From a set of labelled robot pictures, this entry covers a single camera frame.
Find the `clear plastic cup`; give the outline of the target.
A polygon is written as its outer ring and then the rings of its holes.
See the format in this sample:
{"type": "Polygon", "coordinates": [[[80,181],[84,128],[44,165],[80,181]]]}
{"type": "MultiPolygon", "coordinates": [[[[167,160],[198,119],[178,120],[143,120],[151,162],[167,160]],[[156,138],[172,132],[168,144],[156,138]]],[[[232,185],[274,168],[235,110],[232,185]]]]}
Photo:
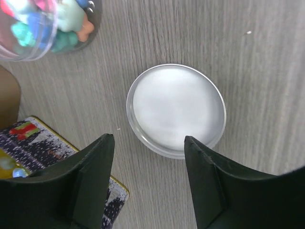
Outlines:
{"type": "Polygon", "coordinates": [[[34,61],[84,49],[97,34],[101,14],[100,0],[2,0],[0,59],[34,61]]]}

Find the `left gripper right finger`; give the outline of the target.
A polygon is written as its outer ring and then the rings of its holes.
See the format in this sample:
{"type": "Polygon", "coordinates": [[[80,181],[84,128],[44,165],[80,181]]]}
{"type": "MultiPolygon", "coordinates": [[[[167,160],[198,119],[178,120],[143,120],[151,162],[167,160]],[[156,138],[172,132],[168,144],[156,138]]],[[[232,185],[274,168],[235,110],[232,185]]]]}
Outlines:
{"type": "Polygon", "coordinates": [[[302,229],[305,169],[279,176],[230,160],[197,139],[184,141],[199,229],[302,229]]]}

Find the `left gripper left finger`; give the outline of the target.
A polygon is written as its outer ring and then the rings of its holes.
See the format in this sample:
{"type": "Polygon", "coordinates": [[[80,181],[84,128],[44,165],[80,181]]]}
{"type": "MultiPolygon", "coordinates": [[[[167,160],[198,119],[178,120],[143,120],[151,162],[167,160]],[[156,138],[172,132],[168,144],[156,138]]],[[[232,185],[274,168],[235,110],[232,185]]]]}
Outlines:
{"type": "Polygon", "coordinates": [[[1,228],[100,229],[114,146],[113,135],[103,134],[26,178],[1,180],[1,228]]]}

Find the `white round lid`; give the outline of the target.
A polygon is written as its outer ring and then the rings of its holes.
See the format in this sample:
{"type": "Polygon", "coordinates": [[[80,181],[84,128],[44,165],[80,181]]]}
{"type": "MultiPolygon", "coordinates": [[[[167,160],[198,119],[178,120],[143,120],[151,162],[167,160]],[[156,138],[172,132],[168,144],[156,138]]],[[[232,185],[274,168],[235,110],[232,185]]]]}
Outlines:
{"type": "Polygon", "coordinates": [[[141,73],[129,88],[126,114],[137,138],[153,152],[184,159],[184,139],[209,148],[221,139],[226,107],[215,84],[200,71],[161,64],[141,73]]]}

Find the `star candy tin box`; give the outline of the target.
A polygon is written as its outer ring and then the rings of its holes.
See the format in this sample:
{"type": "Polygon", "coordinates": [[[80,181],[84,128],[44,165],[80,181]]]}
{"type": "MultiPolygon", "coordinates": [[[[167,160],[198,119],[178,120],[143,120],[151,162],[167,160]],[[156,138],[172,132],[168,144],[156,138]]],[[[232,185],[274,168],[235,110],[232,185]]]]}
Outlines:
{"type": "MultiPolygon", "coordinates": [[[[26,178],[77,152],[40,119],[28,117],[0,132],[0,180],[26,178]]],[[[128,197],[128,189],[110,174],[101,229],[113,227],[128,197]]]]}

